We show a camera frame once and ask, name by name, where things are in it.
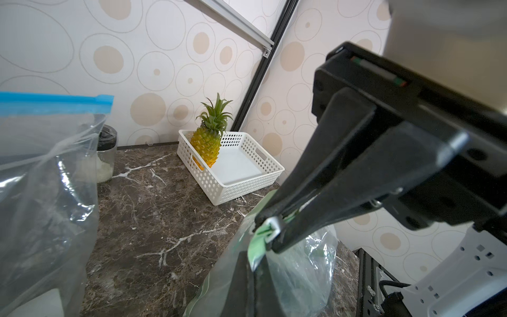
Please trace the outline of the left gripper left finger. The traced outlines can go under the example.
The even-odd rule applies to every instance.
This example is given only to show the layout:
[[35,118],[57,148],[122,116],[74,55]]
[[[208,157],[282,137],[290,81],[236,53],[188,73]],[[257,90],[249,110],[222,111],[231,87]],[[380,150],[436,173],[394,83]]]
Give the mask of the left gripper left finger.
[[255,316],[254,284],[254,274],[248,261],[247,251],[240,252],[221,316]]

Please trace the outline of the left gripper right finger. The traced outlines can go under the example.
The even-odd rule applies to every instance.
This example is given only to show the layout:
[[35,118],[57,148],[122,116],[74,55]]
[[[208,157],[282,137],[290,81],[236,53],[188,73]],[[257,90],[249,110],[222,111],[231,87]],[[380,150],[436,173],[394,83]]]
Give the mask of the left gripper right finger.
[[254,316],[285,316],[273,283],[269,263],[264,257],[254,272]]

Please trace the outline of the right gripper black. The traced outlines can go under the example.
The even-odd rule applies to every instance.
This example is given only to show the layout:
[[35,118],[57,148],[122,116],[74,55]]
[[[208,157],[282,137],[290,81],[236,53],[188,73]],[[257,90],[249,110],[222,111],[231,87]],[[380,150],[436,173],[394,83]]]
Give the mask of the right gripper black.
[[506,224],[506,118],[350,42],[314,76],[318,119],[296,168],[256,216],[298,211],[282,253],[318,229],[383,207],[404,227]]

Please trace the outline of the green-zip bag with pineapple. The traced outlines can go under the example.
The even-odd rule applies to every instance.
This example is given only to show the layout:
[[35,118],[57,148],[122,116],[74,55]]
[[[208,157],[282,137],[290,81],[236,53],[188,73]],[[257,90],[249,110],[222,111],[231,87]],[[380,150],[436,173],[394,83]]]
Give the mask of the green-zip bag with pineapple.
[[[185,316],[221,316],[240,252],[248,250],[254,219],[275,195],[270,191],[241,222],[229,245],[204,279]],[[264,257],[285,316],[318,316],[331,293],[338,239],[333,226],[324,227],[285,252]]]

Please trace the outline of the yellow pineapple green crown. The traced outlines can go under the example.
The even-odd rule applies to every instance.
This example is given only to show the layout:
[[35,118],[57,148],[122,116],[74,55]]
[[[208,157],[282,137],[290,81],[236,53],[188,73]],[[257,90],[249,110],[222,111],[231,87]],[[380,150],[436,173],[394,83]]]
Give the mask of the yellow pineapple green crown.
[[227,130],[228,121],[232,120],[232,114],[224,111],[231,100],[222,99],[219,93],[215,103],[211,99],[208,101],[208,104],[202,103],[205,111],[196,117],[201,120],[201,124],[191,137],[190,144],[211,168],[218,159],[221,140]]

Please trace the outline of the blue-zip bag with pineapple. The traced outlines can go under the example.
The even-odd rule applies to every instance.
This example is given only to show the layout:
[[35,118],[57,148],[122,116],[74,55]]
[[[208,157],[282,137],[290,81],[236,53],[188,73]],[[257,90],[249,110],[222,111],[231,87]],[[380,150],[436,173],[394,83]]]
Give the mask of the blue-zip bag with pineapple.
[[1,315],[78,316],[113,97],[1,93]]

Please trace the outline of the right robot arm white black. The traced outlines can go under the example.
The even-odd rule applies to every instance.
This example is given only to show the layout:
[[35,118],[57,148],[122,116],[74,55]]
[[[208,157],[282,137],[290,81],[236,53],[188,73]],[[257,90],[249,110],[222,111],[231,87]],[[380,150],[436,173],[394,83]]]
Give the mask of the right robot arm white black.
[[251,115],[268,251],[335,227],[385,316],[506,312],[505,1],[300,1]]

